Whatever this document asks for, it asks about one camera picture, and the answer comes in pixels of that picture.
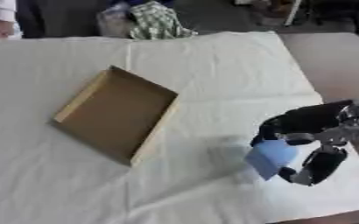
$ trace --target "shallow cardboard box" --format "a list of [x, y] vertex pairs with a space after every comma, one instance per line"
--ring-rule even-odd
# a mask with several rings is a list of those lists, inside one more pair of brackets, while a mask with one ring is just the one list
[[144, 148], [176, 98], [175, 92], [112, 66], [76, 95], [54, 121], [116, 161], [135, 165], [150, 153]]

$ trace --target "floor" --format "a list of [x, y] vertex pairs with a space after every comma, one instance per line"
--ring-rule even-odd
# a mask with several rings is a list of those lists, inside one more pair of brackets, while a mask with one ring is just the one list
[[282, 33], [353, 32], [354, 30], [349, 21], [328, 21], [322, 26], [312, 21], [291, 27], [257, 25], [250, 7], [234, 6], [229, 0], [177, 0], [174, 8], [185, 27], [200, 33], [270, 30]]
[[[19, 9], [28, 2], [37, 2], [41, 17], [45, 20], [47, 37], [96, 36], [96, 14], [120, 0], [18, 0]], [[200, 34], [211, 32], [352, 32], [352, 23], [326, 22], [318, 26], [309, 21], [303, 25], [257, 25], [252, 9], [234, 6], [233, 0], [173, 0], [174, 9], [185, 27]]]

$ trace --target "person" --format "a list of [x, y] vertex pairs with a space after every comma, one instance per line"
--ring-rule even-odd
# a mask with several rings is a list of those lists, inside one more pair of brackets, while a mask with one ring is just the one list
[[15, 14], [16, 0], [0, 0], [0, 39], [21, 38]]

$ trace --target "cardboard tray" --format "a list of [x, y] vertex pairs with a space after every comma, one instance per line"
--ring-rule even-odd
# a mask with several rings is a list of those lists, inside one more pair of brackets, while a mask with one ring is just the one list
[[55, 117], [62, 130], [127, 165], [144, 148], [172, 110], [177, 94], [112, 66], [101, 72]]

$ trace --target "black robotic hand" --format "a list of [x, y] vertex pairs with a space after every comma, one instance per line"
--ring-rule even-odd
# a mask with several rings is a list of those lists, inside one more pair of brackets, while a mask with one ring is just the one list
[[[342, 111], [353, 105], [353, 101], [338, 101], [328, 104], [290, 110], [283, 115], [272, 117], [259, 128], [258, 134], [250, 145], [253, 147], [264, 140], [285, 139], [290, 145], [309, 144], [317, 139], [320, 133], [336, 129], [341, 123], [357, 117], [345, 116]], [[300, 172], [284, 167], [279, 176], [291, 183], [311, 186], [329, 177], [347, 157], [347, 152], [330, 142], [322, 142], [321, 147], [305, 160]]]

